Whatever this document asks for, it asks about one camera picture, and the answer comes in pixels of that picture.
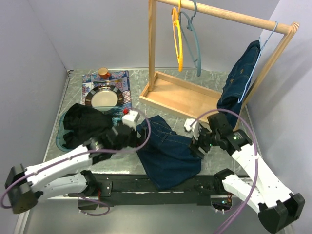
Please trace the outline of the denim garment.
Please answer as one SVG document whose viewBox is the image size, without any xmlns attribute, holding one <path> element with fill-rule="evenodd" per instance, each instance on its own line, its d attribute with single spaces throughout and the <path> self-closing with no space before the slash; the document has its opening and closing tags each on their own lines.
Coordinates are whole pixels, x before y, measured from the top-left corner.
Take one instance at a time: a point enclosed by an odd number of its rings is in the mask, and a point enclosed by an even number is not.
<svg viewBox="0 0 312 234">
<path fill-rule="evenodd" d="M 137 155 L 158 190 L 167 190 L 201 171 L 201 159 L 192 155 L 192 139 L 177 134 L 159 115 L 149 118 L 151 136 Z"/>
</svg>

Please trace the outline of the black garment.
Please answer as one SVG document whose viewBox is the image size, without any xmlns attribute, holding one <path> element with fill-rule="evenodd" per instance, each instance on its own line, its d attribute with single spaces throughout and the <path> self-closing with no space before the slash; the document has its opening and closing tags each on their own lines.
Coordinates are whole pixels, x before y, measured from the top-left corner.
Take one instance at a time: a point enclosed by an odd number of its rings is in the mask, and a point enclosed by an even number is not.
<svg viewBox="0 0 312 234">
<path fill-rule="evenodd" d="M 63 147 L 72 150 L 90 138 L 112 128 L 113 122 L 110 115 L 105 115 L 93 107 L 76 103 L 66 112 L 63 127 L 69 131 L 63 135 L 65 141 Z"/>
</svg>

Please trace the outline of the light blue wire hanger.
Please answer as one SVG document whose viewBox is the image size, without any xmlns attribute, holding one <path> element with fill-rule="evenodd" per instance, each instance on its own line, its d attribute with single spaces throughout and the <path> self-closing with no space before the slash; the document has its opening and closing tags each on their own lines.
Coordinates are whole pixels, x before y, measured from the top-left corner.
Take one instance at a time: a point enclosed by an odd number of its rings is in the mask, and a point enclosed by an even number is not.
<svg viewBox="0 0 312 234">
<path fill-rule="evenodd" d="M 251 73 L 250 73 L 250 76 L 249 76 L 249 78 L 248 78 L 248 80 L 247 80 L 247 82 L 246 82 L 246 84 L 245 84 L 244 91 L 243 91 L 241 97 L 238 99 L 237 103 L 241 103 L 241 102 L 243 101 L 243 98 L 244 98 L 244 96 L 245 96 L 245 94 L 246 94 L 246 92 L 247 92 L 247 90 L 248 90 L 248 88 L 249 88 L 250 82 L 251 82 L 251 80 L 252 80 L 252 76 L 253 76 L 253 74 L 254 74 L 255 68 L 256 68 L 256 66 L 257 66 L 257 64 L 258 64 L 258 62 L 259 62 L 259 60 L 260 60 L 260 57 L 261 57 L 261 55 L 262 55 L 262 51 L 264 50 L 264 48 L 265 48 L 267 42 L 269 41 L 269 39 L 271 38 L 271 36 L 272 36 L 273 33 L 275 32 L 277 26 L 278 26 L 278 21 L 275 21 L 275 26 L 274 26 L 273 30 L 271 31 L 270 35 L 268 36 L 268 38 L 267 38 L 263 43 L 261 42 L 261 37 L 259 37 L 258 41 L 259 41 L 259 45 L 260 45 L 260 52 L 258 53 L 256 62 L 255 62 L 255 64 L 254 64 L 253 69 L 252 69 L 252 71 L 251 71 Z"/>
</svg>

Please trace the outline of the blue denim skirt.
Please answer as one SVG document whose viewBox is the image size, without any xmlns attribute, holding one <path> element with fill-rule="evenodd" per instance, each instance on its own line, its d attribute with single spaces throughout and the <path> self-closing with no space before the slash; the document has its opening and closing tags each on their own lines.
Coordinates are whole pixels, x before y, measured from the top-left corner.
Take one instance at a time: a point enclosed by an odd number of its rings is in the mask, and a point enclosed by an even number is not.
<svg viewBox="0 0 312 234">
<path fill-rule="evenodd" d="M 243 55 L 235 63 L 228 74 L 223 92 L 217 102 L 218 109 L 226 109 L 240 114 L 243 101 L 241 103 L 237 103 L 237 101 L 244 91 L 245 84 L 250 76 L 259 52 L 259 41 L 255 40 L 249 44 Z"/>
</svg>

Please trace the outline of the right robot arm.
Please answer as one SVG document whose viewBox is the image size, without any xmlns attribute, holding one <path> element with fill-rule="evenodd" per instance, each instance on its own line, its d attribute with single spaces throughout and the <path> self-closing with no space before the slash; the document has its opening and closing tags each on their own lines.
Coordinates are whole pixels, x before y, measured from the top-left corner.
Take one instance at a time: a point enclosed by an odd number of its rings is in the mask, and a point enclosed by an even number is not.
<svg viewBox="0 0 312 234">
<path fill-rule="evenodd" d="M 252 180 L 249 184 L 230 169 L 215 174 L 214 190 L 221 195 L 228 192 L 241 200 L 237 210 L 215 233 L 223 233 L 243 208 L 249 206 L 256 212 L 262 226 L 268 232 L 276 234 L 299 219 L 305 199 L 300 193 L 294 194 L 272 172 L 258 153 L 254 138 L 249 138 L 242 130 L 232 129 L 225 112 L 225 109 L 218 109 L 215 114 L 212 111 L 206 112 L 209 129 L 200 124 L 197 118 L 189 118 L 184 123 L 185 131 L 193 134 L 190 148 L 197 157 L 204 158 L 212 146 L 218 146 Z"/>
</svg>

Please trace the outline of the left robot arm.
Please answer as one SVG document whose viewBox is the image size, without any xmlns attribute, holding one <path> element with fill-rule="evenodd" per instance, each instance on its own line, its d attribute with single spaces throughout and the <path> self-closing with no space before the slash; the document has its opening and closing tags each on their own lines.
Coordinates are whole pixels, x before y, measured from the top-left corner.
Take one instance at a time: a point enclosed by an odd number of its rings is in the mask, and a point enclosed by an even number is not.
<svg viewBox="0 0 312 234">
<path fill-rule="evenodd" d="M 88 139 L 72 151 L 50 161 L 11 168 L 0 197 L 0 206 L 21 214 L 38 202 L 59 195 L 74 195 L 89 200 L 103 194 L 101 184 L 87 167 L 108 160 L 116 153 L 142 149 L 149 141 L 151 127 L 141 131 L 120 123 Z"/>
</svg>

